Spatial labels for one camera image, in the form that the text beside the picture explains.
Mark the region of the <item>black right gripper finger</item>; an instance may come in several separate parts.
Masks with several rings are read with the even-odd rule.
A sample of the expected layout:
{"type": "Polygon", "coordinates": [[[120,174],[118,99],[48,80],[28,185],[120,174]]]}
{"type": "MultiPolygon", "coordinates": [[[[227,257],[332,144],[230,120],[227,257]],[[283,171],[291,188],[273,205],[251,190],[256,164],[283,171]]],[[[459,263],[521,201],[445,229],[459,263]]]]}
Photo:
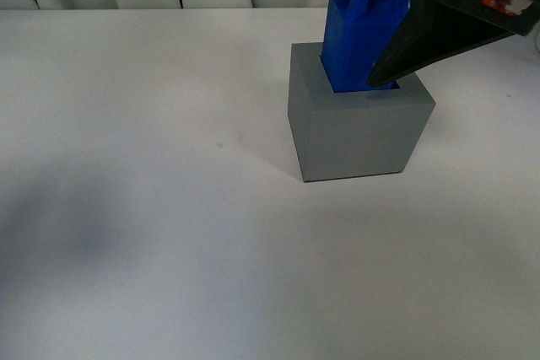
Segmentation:
{"type": "Polygon", "coordinates": [[[378,87],[508,36],[527,36],[538,21],[539,0],[410,0],[367,83],[378,87]]]}

